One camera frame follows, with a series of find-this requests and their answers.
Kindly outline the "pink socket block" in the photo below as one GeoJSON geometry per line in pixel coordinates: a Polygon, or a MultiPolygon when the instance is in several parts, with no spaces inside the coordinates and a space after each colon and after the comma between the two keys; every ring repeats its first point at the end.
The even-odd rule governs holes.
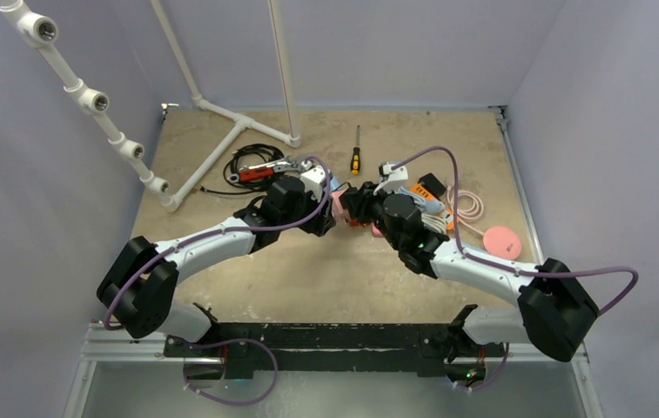
{"type": "Polygon", "coordinates": [[[332,215],[337,225],[350,226],[351,217],[349,211],[343,206],[340,200],[344,192],[344,190],[337,190],[331,193],[332,215]]]}

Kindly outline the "orange power strip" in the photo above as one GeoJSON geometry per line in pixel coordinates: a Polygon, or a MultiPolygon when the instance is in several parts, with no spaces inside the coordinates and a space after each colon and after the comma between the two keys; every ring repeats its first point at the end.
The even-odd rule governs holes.
{"type": "Polygon", "coordinates": [[[442,233],[454,230],[454,216],[441,200],[436,199],[419,184],[413,185],[409,191],[420,207],[422,220],[427,226],[442,233]]]}

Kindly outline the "red cube socket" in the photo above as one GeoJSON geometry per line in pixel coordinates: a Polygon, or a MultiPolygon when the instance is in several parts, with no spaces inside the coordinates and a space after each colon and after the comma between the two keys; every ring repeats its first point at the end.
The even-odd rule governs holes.
{"type": "Polygon", "coordinates": [[[364,223],[359,222],[359,221],[357,221],[356,219],[350,219],[350,220],[348,220],[348,221],[347,221],[347,224],[348,224],[350,227],[360,227],[360,226],[364,226],[364,225],[365,225],[364,223]]]}

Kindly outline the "black power adapter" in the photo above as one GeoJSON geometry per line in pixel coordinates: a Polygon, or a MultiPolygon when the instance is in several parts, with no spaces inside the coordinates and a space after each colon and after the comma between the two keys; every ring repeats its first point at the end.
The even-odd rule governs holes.
{"type": "Polygon", "coordinates": [[[418,178],[418,184],[436,199],[441,199],[447,191],[447,187],[431,172],[418,178]]]}

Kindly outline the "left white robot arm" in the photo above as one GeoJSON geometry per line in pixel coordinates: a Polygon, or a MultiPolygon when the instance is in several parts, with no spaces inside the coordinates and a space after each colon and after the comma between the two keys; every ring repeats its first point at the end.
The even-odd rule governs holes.
{"type": "Polygon", "coordinates": [[[98,286],[104,326],[140,339],[155,332],[185,340],[196,355],[219,347],[217,319],[197,303],[174,300],[178,285],[218,263],[256,253],[288,229],[324,235],[335,221],[332,183],[302,174],[281,177],[219,224],[185,237],[130,239],[98,286]]]}

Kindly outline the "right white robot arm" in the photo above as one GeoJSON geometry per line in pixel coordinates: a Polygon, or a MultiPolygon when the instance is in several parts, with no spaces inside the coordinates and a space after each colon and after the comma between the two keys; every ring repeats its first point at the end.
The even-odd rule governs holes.
{"type": "Polygon", "coordinates": [[[567,362],[599,315],[593,299],[558,260],[542,265],[506,261],[464,247],[427,229],[411,197],[377,192],[371,182],[346,189],[340,202],[351,219],[376,226],[410,271],[457,281],[511,304],[509,309],[476,307],[457,320],[448,341],[459,354],[492,342],[530,343],[547,357],[567,362]]]}

